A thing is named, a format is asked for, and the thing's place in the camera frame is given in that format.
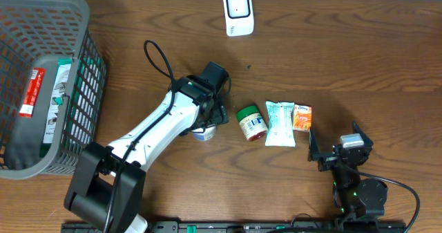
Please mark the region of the orange Kleenex tissue pack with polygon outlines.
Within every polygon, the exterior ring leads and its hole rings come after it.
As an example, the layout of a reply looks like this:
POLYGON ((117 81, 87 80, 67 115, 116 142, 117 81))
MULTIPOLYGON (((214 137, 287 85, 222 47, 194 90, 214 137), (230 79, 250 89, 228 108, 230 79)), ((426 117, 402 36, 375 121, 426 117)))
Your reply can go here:
POLYGON ((294 105, 293 129, 309 131, 312 123, 312 108, 305 105, 294 105))

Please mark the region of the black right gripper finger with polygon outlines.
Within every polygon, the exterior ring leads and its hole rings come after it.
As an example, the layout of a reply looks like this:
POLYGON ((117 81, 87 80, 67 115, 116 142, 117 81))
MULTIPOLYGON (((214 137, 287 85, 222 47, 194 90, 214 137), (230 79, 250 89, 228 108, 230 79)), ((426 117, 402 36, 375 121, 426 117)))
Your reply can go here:
POLYGON ((373 147, 373 145, 374 145, 373 141, 363 132, 363 130, 356 123, 356 121, 352 122, 352 129, 353 129, 354 133, 357 133, 360 135, 360 137, 362 138, 362 140, 364 142, 365 147, 369 147, 369 148, 373 147))
POLYGON ((334 153, 322 153, 318 148, 318 143, 313 129, 309 130, 309 153, 307 157, 308 161, 333 161, 335 160, 334 153))

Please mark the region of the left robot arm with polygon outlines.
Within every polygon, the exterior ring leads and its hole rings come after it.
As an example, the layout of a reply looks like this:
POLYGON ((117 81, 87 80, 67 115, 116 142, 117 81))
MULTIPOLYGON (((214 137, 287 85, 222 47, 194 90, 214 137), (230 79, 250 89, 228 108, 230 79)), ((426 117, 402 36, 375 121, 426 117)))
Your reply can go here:
POLYGON ((229 121, 221 94, 227 71, 209 62, 200 75, 171 83, 160 105, 134 129, 102 146, 82 151, 64 207, 102 232, 145 232, 139 211, 146 173, 178 136, 229 121))

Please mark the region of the green lid jar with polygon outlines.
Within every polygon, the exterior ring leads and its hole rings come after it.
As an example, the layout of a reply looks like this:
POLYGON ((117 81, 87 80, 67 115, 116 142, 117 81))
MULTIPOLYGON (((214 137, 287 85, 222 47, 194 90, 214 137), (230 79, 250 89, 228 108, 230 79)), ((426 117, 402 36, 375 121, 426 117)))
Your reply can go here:
POLYGON ((236 113, 236 119, 248 141, 264 137, 268 128, 257 106, 247 106, 236 113))

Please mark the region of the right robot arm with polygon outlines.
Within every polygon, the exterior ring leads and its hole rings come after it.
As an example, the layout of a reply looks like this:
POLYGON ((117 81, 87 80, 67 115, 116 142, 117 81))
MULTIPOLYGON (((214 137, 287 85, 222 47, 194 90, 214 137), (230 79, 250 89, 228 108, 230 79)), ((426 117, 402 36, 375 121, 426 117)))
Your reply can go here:
POLYGON ((374 143, 356 124, 353 133, 340 137, 331 152, 323 153, 312 129, 309 130, 309 161, 318 163, 319 171, 330 171, 334 179, 335 206, 352 220, 378 218, 385 213, 387 185, 385 182, 366 177, 358 167, 369 158, 374 143))

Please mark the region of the green white wipes pack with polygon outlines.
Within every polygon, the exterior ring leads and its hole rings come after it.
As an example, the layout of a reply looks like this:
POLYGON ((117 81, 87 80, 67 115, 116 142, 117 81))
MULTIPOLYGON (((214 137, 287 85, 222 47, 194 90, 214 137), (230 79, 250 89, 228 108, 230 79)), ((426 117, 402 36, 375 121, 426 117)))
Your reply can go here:
POLYGON ((293 102, 266 101, 269 128, 265 140, 266 147, 295 147, 292 112, 293 102))

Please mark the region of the white round tub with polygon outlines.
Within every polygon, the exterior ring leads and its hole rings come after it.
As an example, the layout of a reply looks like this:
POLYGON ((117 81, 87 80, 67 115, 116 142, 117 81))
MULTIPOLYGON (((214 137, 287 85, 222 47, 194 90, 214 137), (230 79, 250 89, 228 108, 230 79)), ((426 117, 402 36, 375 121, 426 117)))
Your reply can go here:
POLYGON ((207 141, 214 137, 217 126, 202 127, 192 130, 193 137, 199 141, 207 141))

